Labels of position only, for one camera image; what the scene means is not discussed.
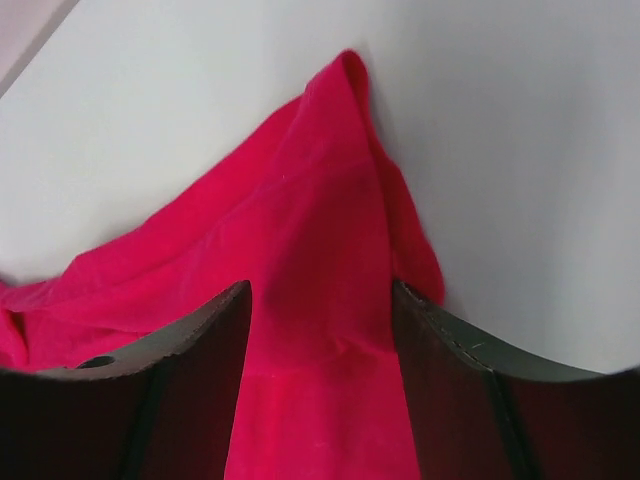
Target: black curved edge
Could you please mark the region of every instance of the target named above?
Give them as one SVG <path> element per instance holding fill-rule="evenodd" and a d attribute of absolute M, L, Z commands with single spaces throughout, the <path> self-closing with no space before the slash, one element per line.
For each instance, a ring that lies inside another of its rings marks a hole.
<path fill-rule="evenodd" d="M 399 281 L 392 298 L 423 478 L 640 478 L 638 368 L 602 375 L 538 357 Z"/>
<path fill-rule="evenodd" d="M 199 368 L 227 368 L 229 376 L 235 377 L 235 379 L 230 379 L 233 385 L 231 385 L 230 390 L 221 389 L 218 394 L 232 396 L 233 398 L 229 399 L 227 403 L 233 403 L 233 405 L 235 405 L 237 401 L 251 319 L 251 285 L 248 281 L 244 281 L 229 287 L 226 291 L 220 293 L 201 307 L 198 312 L 200 312 L 202 316 L 205 316 L 206 320 L 202 323 L 199 331 L 193 334 L 193 340 L 190 344 L 183 345 L 180 351 L 165 357 L 153 367 L 147 392 L 138 409 L 135 424 L 131 428 L 128 446 L 125 450 L 126 455 L 121 466 L 122 473 L 119 477 L 121 480 L 136 480 L 148 476 L 144 475 L 143 471 L 145 463 L 148 463 L 150 460 L 148 458 L 149 446 L 154 434 L 157 434 L 158 428 L 156 428 L 156 423 L 163 400 L 167 393 L 169 393 L 168 390 L 178 390 L 177 392 L 172 391 L 170 393 L 174 398 L 183 398 L 184 404 L 180 406 L 180 408 L 190 408 L 189 393 L 180 391 L 180 384 L 178 383 L 176 387 L 172 384 L 172 380 L 175 376 L 182 375 L 184 368 L 193 369 L 194 361 L 195 364 L 199 364 Z M 165 335 L 172 336 L 173 334 L 174 333 L 169 330 Z M 233 348 L 233 358 L 225 355 L 226 360 L 234 363 L 234 365 L 207 365 L 208 360 L 203 353 L 191 348 L 198 343 L 201 349 L 215 349 L 221 341 L 234 343 L 236 339 L 239 343 L 237 345 L 238 348 Z M 233 412 L 224 412 L 225 418 L 219 422 L 220 428 L 224 428 L 225 423 L 228 424 L 228 432 L 226 432 L 227 449 L 228 441 L 231 437 L 231 425 L 233 423 L 234 412 L 235 406 L 233 407 Z M 157 462 L 158 459 L 151 459 L 151 461 Z M 222 465 L 220 478 L 222 478 L 223 471 L 224 465 Z"/>
<path fill-rule="evenodd" d="M 406 283 L 394 282 L 393 291 L 396 298 L 405 298 L 419 306 L 425 324 L 433 328 L 452 351 L 485 368 L 534 382 L 576 382 L 604 376 L 547 360 L 500 340 L 440 308 Z"/>

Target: fabric fold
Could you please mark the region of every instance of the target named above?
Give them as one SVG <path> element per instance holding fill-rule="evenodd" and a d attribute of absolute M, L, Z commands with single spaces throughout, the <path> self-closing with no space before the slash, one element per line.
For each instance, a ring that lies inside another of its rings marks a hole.
<path fill-rule="evenodd" d="M 227 478 L 419 478 L 391 281 L 436 302 L 444 287 L 368 97 L 364 64 L 342 53 L 140 227 L 58 278 L 0 287 L 0 362 L 76 366 L 248 279 Z"/>

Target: white wall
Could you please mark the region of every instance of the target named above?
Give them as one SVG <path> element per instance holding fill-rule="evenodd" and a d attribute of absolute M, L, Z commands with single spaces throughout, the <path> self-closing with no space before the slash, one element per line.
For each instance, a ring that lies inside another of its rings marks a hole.
<path fill-rule="evenodd" d="M 453 311 L 637 363 L 639 24 L 631 0 L 81 1 L 0 100 L 0 270 L 136 225 L 352 46 Z"/>

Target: pink fabric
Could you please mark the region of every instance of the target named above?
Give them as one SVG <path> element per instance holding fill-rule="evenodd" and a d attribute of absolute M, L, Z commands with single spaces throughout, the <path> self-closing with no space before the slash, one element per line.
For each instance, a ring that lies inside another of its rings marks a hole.
<path fill-rule="evenodd" d="M 442 300 L 371 124 L 366 69 L 347 51 L 139 228 L 58 278 L 0 287 L 0 364 L 76 366 L 249 279 L 226 477 L 419 478 L 390 329 L 394 276 Z"/>

